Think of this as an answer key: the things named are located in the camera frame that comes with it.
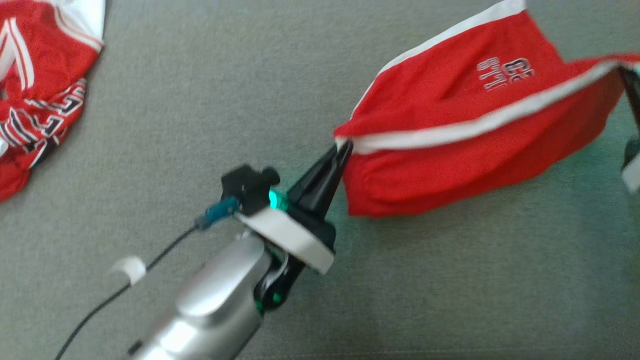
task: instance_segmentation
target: gray floor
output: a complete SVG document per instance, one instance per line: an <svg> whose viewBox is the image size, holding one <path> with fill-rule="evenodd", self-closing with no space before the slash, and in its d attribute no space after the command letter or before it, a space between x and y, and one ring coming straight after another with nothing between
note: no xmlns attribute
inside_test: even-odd
<svg viewBox="0 0 640 360"><path fill-rule="evenodd" d="M155 256L226 170L273 165L290 185L386 62L495 1L113 1L83 120L0 205L0 358L52 359L125 282L110 266ZM568 59L640 49L638 1L529 6ZM539 178L417 217L348 218L340 190L335 266L305 272L241 358L637 359L639 233L619 177L633 131L623 101ZM185 242L65 359L121 358L239 230Z"/></svg>

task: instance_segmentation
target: white trim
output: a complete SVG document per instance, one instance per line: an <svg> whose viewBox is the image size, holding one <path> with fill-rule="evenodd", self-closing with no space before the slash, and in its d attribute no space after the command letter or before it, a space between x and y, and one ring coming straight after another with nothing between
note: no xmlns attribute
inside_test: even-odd
<svg viewBox="0 0 640 360"><path fill-rule="evenodd" d="M31 125L33 125L33 117L28 112L24 111L24 109L19 109L19 110L27 119L29 119L29 122L31 123ZM31 131L27 130L26 127L22 126L22 123L19 120L20 119L19 115L15 112L13 108L9 110L9 116L11 117L11 111L15 113L17 123L20 124L20 127L26 133L26 135L30 137L31 141L37 141L38 137L35 136Z"/></svg>
<svg viewBox="0 0 640 360"><path fill-rule="evenodd" d="M399 56L397 56L396 58L394 58L393 60L391 60L390 62L388 62L379 72L378 75L382 74L383 72L385 72L388 69L391 69L392 67L398 65L399 63L409 59L409 58L413 58L416 55L419 55L421 53L423 53L424 51L427 51L428 49L431 49L432 47L438 45L439 43L448 40L452 37L458 36L460 34L462 34L463 32L470 30L472 28L478 27L480 25L483 24L487 24L491 21L496 21L496 20L500 20L500 19L504 19L505 17L509 17L509 16L513 16L516 14L519 14L523 11L525 11L527 9L527 4L525 2L525 0L503 0L495 5L493 5L492 7L490 7L489 9L478 13L470 18L468 18L467 20L464 20L462 22L457 23L456 25L452 26L451 28L443 31L441 34L436 35L433 38L430 38L429 40L423 42L422 44L414 47L413 49L407 50L404 53L400 54ZM351 113L351 116L353 117L353 114L355 113L355 111L358 109L358 106L360 105L360 103L362 102L362 100L364 100L364 97L367 95L367 93L369 92L369 90L371 90L371 87L373 86L373 84L376 82L376 80L374 79L373 82L369 85L369 87L367 88L367 90L364 92L364 94L362 95L362 97L360 98L360 101L358 101L358 104L356 105L356 107L353 109L353 112Z"/></svg>
<svg viewBox="0 0 640 360"><path fill-rule="evenodd" d="M0 127L2 129L0 129L0 131L2 132L2 134L4 135L4 139L10 143L11 145L13 145L14 147L18 147L20 146L20 139L14 137L13 134L11 134L11 129L9 128L10 123L7 121L4 124L0 124Z"/></svg>
<svg viewBox="0 0 640 360"><path fill-rule="evenodd" d="M11 125L13 126L15 132L22 139L22 142L20 143L21 145L26 145L30 142L38 141L38 138L34 134L32 134L29 130L22 126L18 113L15 111L15 109L9 108L9 119L7 121L11 122Z"/></svg>
<svg viewBox="0 0 640 360"><path fill-rule="evenodd" d="M9 43L9 22L4 21L2 31L0 31L0 79L4 79L9 73L9 69L15 63L15 53Z"/></svg>
<svg viewBox="0 0 640 360"><path fill-rule="evenodd" d="M88 26L82 18L82 14L74 14L72 13L73 9L63 6L62 4L58 6L58 9L60 10L60 18L67 28L89 41L103 45L102 40L94 36L88 29Z"/></svg>
<svg viewBox="0 0 640 360"><path fill-rule="evenodd" d="M13 57L15 60L16 67L18 68L18 75L20 76L20 87L24 90L26 86L26 82L24 80L24 67L22 66L22 59L20 59L20 54L18 52L18 45L15 43L15 39L13 38L13 34L11 34L11 26L9 23L6 23L8 26L8 37L7 37L7 45L10 45L13 49Z"/></svg>
<svg viewBox="0 0 640 360"><path fill-rule="evenodd" d="M287 213L267 206L250 217L234 216L320 274L326 274L333 264L333 253L324 243Z"/></svg>
<svg viewBox="0 0 640 360"><path fill-rule="evenodd" d="M102 39L104 33L105 0L39 0L59 6L73 18L76 28L94 39Z"/></svg>
<svg viewBox="0 0 640 360"><path fill-rule="evenodd" d="M42 133L40 126L38 125L38 115L28 115L27 118L29 119L33 130L40 131Z"/></svg>
<svg viewBox="0 0 640 360"><path fill-rule="evenodd" d="M508 125L569 97L602 79L620 66L633 69L636 65L618 60L600 62L580 76L487 113L478 119L415 131L393 131L356 136L351 138L353 152L369 154L379 150L421 149L473 138Z"/></svg>
<svg viewBox="0 0 640 360"><path fill-rule="evenodd" d="M38 151L38 156L36 156L36 158L33 159L31 164L29 165L29 168L33 168L38 163L38 161L42 157L42 154L44 154L44 151L47 149L47 146L49 146L49 144L47 143L47 140L44 140L44 143L42 144L42 148Z"/></svg>
<svg viewBox="0 0 640 360"><path fill-rule="evenodd" d="M5 128L5 124L0 124L0 140L4 140L7 143L9 143L9 145L11 147L16 147L16 143L13 142L13 140L9 137L9 133L7 132L6 128Z"/></svg>
<svg viewBox="0 0 640 360"><path fill-rule="evenodd" d="M22 37L22 33L20 33L20 29L18 29L18 24L15 22L15 17L12 17L10 20L10 31L13 36L13 40L17 45L16 58L22 62L24 66L24 76L25 76L25 86L22 87L23 90L26 88L31 88L33 86L33 81L35 78L35 74L33 72L33 62L31 61L31 55L29 54L29 49L27 48L27 44Z"/></svg>
<svg viewBox="0 0 640 360"><path fill-rule="evenodd" d="M93 38L90 34L87 34L80 29L75 29L71 25L68 25L65 22L65 19L62 17L62 14L61 14L62 10L58 6L54 5L53 7L54 7L55 18L56 18L56 24L58 25L58 28L62 30L62 32L67 34L69 37L76 39L77 41L82 42L87 46L92 47L97 52L100 52L100 50L102 50L101 40Z"/></svg>

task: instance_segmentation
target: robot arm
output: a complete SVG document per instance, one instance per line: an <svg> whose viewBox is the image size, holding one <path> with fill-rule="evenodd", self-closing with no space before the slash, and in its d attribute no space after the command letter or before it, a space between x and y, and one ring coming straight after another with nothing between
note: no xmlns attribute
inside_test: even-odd
<svg viewBox="0 0 640 360"><path fill-rule="evenodd" d="M225 175L223 202L252 216L265 206L284 211L333 252L335 228L324 221L353 144L332 147L287 192L272 169L261 174L243 166ZM207 214L198 227L211 224ZM180 289L173 306L148 335L129 349L132 360L229 360L244 348L268 311L284 303L302 260L252 229L238 236Z"/></svg>

